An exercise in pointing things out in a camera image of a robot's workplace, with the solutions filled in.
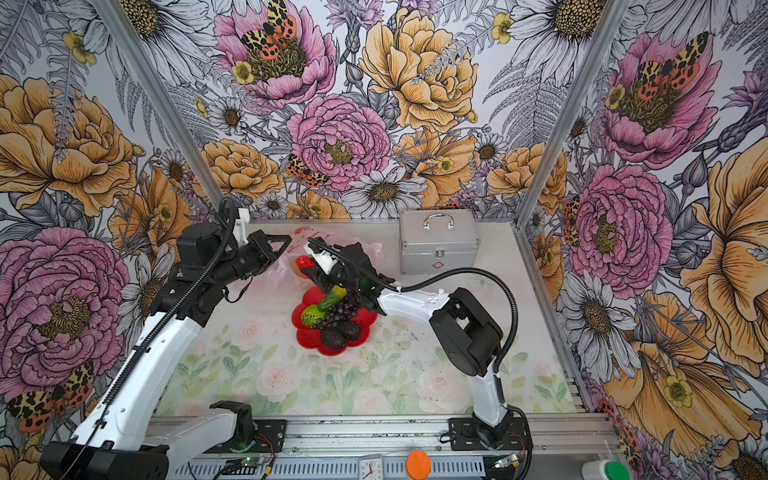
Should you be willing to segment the red chili pepper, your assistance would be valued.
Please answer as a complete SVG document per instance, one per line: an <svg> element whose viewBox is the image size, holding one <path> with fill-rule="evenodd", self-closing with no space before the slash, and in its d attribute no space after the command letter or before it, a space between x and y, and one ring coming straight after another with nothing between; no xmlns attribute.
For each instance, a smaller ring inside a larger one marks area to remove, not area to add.
<svg viewBox="0 0 768 480"><path fill-rule="evenodd" d="M311 256L301 255L295 260L297 275L303 279L310 278L310 272L317 266Z"/></svg>

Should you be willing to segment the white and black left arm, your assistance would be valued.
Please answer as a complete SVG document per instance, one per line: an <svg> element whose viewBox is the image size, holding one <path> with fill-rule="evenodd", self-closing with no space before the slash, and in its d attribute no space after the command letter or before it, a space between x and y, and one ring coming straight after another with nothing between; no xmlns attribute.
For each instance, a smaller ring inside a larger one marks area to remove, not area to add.
<svg viewBox="0 0 768 480"><path fill-rule="evenodd" d="M277 262L288 235L246 224L230 198L217 223L194 224L177 240L178 261L150 306L125 363L91 414L67 441L52 441L40 465L54 479L164 479L206 450L255 436L249 406L218 402L157 440L147 437L154 409L188 347L205 328L229 284L254 278Z"/></svg>

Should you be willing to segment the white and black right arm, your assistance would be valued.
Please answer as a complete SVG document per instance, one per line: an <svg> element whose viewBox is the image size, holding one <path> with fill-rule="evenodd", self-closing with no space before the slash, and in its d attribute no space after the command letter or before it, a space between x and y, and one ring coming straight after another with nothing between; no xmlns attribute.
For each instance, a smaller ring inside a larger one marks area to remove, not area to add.
<svg viewBox="0 0 768 480"><path fill-rule="evenodd" d="M505 400L499 371L519 326L515 297L503 280L484 269L461 267L403 286L377 272L359 243L331 246L312 237L305 251L309 258L299 270L322 292L329 293L338 286L371 313L403 317L431 327L450 363L469 378L476 438L488 449L500 448L515 414ZM507 335L468 289L458 287L451 293L426 290L441 280L465 274L483 277L502 291L510 307Z"/></svg>

